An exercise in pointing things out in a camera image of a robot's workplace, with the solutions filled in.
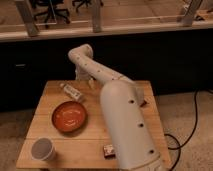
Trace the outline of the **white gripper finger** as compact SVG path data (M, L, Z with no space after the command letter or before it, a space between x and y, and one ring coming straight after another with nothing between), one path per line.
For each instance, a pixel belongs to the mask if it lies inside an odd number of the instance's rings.
M88 85L89 85L89 87L90 87L91 89L95 89L95 82L94 82L93 79L90 79L90 80L88 81Z

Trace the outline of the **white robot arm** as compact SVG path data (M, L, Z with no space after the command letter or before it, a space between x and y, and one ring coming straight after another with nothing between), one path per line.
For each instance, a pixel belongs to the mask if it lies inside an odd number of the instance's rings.
M92 59L89 44L73 48L69 59L99 81L100 105L121 171L166 171L160 152L144 120L144 93L127 76Z

